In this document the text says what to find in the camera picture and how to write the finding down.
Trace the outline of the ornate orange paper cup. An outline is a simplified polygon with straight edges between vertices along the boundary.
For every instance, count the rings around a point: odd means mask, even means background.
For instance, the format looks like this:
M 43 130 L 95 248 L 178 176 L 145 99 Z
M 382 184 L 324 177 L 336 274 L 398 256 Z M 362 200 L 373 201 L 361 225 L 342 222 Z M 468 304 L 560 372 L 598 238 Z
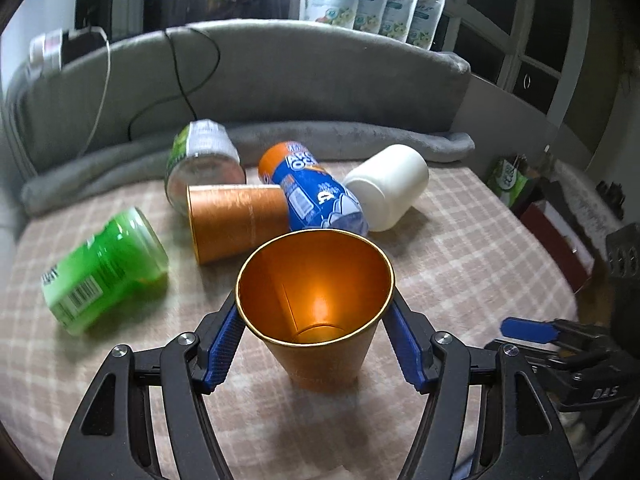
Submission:
M 236 307 L 300 388 L 335 392 L 356 382 L 392 303 L 390 258 L 367 238 L 309 229 L 257 248 L 236 279 Z

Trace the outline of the lying orange paper cup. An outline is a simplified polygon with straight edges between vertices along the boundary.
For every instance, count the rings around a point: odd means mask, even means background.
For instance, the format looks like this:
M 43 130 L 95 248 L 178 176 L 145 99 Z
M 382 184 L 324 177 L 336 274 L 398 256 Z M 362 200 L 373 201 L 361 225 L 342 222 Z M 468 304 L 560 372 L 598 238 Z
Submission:
M 199 266 L 248 252 L 290 230 L 288 201 L 277 185 L 191 185 L 186 203 Z

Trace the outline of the red cardboard box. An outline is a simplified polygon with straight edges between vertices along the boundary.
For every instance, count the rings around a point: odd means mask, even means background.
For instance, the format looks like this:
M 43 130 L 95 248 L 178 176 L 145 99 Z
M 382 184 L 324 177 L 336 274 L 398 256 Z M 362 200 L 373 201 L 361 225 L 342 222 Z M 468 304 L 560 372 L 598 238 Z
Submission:
M 558 181 L 540 177 L 525 187 L 513 211 L 551 256 L 573 292 L 593 274 L 596 250 L 570 210 Z

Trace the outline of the beige plaid blanket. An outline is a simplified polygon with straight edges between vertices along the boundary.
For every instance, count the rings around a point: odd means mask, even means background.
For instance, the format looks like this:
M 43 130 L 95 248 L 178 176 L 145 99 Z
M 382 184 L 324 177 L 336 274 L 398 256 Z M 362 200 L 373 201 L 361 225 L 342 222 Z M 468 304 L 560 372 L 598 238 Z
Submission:
M 166 281 L 70 336 L 41 292 L 42 274 L 114 214 L 143 211 L 169 259 Z M 398 288 L 432 325 L 480 347 L 508 316 L 574 318 L 574 294 L 548 252 L 468 168 L 430 172 L 420 200 L 392 230 L 375 235 Z M 167 344 L 217 310 L 241 258 L 198 266 L 188 222 L 160 181 L 127 185 L 32 220 L 1 294 L 1 420 L 29 465 L 50 478 L 78 405 L 116 344 Z M 224 384 L 205 400 L 218 442 L 239 479 L 310 479 L 345 468 L 359 479 L 393 479 L 424 407 L 377 332 L 356 385 L 340 394 L 295 387 L 266 346 L 245 334 Z

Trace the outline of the green plastic bottle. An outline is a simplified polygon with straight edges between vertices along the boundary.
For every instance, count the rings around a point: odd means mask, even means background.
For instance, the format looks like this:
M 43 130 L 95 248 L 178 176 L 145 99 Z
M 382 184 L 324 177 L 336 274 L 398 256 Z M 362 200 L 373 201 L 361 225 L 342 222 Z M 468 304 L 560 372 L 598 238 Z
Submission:
M 167 272 L 168 255 L 160 239 L 143 212 L 131 207 L 44 272 L 41 290 L 64 330 L 79 335 Z

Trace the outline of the green shopping bag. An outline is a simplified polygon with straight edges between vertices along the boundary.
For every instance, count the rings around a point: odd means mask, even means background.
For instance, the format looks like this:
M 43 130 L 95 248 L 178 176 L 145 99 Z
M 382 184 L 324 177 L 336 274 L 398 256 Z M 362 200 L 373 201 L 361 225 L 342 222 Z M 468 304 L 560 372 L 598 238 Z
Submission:
M 515 154 L 501 157 L 495 163 L 487 179 L 487 186 L 498 197 L 501 203 L 511 208 L 525 188 L 528 179 L 524 172 L 527 159 L 524 155 Z

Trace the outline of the white plastic jar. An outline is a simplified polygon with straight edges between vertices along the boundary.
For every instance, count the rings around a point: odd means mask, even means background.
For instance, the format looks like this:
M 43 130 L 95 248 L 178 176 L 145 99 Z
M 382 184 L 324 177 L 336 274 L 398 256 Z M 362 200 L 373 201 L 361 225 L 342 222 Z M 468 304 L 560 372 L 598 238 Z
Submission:
M 359 200 L 371 232 L 390 230 L 425 191 L 427 163 L 414 148 L 393 144 L 350 170 L 343 185 Z

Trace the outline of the rolled grey blanket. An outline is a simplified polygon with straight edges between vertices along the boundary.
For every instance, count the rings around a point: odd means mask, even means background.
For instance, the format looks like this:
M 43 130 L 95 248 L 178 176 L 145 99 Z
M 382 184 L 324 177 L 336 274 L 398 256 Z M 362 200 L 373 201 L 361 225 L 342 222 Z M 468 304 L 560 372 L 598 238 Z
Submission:
M 405 144 L 428 162 L 461 162 L 475 151 L 466 132 L 418 133 L 362 122 L 263 122 L 235 126 L 228 131 L 241 162 L 255 166 L 271 145 L 295 141 L 324 162 L 365 160 L 393 144 Z M 104 194 L 126 184 L 164 176 L 174 142 L 159 133 L 58 164 L 26 181 L 21 203 L 32 218 Z

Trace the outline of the blue orange plastic bottle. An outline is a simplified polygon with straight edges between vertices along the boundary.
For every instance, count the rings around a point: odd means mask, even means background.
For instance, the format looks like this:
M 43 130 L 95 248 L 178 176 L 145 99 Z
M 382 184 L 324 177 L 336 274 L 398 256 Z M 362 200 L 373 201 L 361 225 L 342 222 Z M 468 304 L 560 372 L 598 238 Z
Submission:
M 292 231 L 336 229 L 368 234 L 359 200 L 303 144 L 288 141 L 273 145 L 258 162 L 258 176 L 262 182 L 282 188 Z

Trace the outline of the clear jar green label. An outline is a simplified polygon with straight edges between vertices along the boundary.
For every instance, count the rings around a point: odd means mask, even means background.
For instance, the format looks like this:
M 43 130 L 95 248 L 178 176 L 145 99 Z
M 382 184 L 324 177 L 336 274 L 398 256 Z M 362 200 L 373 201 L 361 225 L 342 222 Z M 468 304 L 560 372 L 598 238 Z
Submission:
M 223 125 L 210 119 L 190 122 L 175 136 L 165 171 L 165 194 L 175 211 L 186 216 L 191 185 L 244 184 L 240 155 Z

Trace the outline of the grey sofa backrest cushion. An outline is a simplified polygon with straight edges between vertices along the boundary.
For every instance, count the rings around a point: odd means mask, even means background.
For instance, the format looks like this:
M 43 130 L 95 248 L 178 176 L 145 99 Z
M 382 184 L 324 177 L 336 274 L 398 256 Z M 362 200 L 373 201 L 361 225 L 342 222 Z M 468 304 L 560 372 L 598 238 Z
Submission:
M 450 52 L 309 22 L 229 20 L 115 42 L 38 79 L 17 72 L 2 116 L 14 153 L 39 174 L 194 118 L 444 132 L 470 81 L 470 64 Z

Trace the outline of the white window frame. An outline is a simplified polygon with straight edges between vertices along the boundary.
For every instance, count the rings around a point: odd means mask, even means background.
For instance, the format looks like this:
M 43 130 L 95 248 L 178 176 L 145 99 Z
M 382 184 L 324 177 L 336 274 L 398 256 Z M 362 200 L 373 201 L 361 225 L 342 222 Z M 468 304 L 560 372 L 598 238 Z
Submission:
M 591 0 L 446 0 L 439 47 L 562 125 L 584 65 Z

